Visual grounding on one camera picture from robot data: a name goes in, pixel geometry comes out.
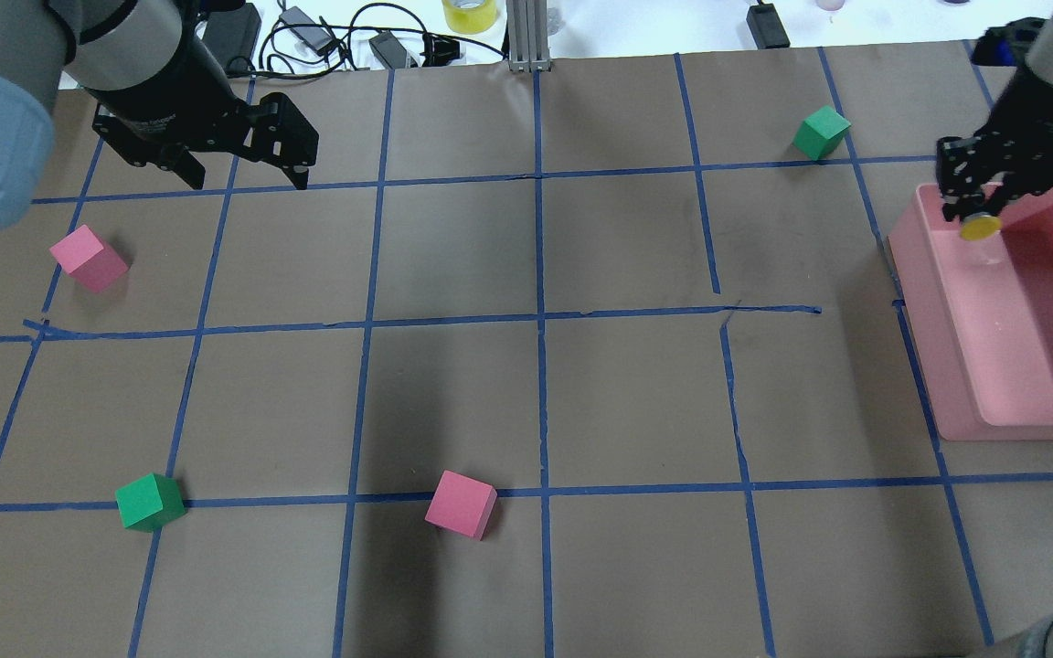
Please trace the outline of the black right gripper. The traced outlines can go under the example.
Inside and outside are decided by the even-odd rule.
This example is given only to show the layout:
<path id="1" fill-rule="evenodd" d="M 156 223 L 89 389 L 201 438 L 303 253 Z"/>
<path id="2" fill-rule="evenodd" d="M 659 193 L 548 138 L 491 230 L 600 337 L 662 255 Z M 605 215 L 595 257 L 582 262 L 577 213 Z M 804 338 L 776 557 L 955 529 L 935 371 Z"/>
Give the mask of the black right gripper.
<path id="1" fill-rule="evenodd" d="M 1053 187 L 1053 84 L 1031 69 L 1016 69 L 982 128 L 939 139 L 943 220 L 991 216 L 986 185 L 999 175 L 1011 198 Z"/>

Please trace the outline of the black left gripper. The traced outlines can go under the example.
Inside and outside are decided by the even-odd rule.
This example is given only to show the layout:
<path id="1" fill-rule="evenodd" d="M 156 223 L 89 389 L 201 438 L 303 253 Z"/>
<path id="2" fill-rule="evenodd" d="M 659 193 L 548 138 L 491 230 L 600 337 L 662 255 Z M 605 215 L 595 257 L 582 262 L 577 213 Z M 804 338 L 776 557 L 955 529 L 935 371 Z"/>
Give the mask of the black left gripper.
<path id="1" fill-rule="evenodd" d="M 201 190 L 206 168 L 191 153 L 239 153 L 250 162 L 280 170 L 296 190 L 309 186 L 319 133 L 283 92 L 269 92 L 249 105 L 200 41 L 181 41 L 168 62 L 126 89 L 90 95 L 108 116 L 92 128 L 134 167 L 153 166 Z"/>

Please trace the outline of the green foam cube near left arm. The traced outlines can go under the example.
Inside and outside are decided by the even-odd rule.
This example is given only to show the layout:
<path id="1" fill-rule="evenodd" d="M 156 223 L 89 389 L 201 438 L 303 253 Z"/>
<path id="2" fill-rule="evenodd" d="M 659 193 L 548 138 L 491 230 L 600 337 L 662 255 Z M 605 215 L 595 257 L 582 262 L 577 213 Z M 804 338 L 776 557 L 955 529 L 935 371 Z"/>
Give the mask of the green foam cube near left arm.
<path id="1" fill-rule="evenodd" d="M 186 504 L 176 479 L 150 473 L 114 492 L 122 527 L 153 533 L 186 514 Z"/>

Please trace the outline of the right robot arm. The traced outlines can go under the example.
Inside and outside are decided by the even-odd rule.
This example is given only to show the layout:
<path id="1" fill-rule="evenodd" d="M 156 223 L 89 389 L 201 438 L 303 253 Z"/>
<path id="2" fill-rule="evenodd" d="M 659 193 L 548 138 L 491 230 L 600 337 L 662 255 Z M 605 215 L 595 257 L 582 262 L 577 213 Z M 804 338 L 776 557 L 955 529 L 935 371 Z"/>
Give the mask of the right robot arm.
<path id="1" fill-rule="evenodd" d="M 1037 29 L 1015 75 L 973 136 L 937 142 L 941 213 L 965 240 L 999 228 L 1008 204 L 1053 190 L 1053 16 Z M 1053 657 L 1053 615 L 994 645 L 982 657 Z"/>

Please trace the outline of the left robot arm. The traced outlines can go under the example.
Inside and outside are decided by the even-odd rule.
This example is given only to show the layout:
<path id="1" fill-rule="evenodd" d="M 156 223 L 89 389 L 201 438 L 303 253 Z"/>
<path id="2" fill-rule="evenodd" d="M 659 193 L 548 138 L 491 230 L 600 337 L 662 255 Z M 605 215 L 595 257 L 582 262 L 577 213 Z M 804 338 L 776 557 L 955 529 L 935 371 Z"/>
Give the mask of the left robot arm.
<path id="1" fill-rule="evenodd" d="M 124 161 L 204 184 L 200 153 L 280 168 L 305 190 L 319 136 L 284 93 L 240 99 L 197 34 L 239 1 L 0 1 L 0 230 L 23 217 L 54 145 L 59 80 L 99 104 L 95 131 Z"/>

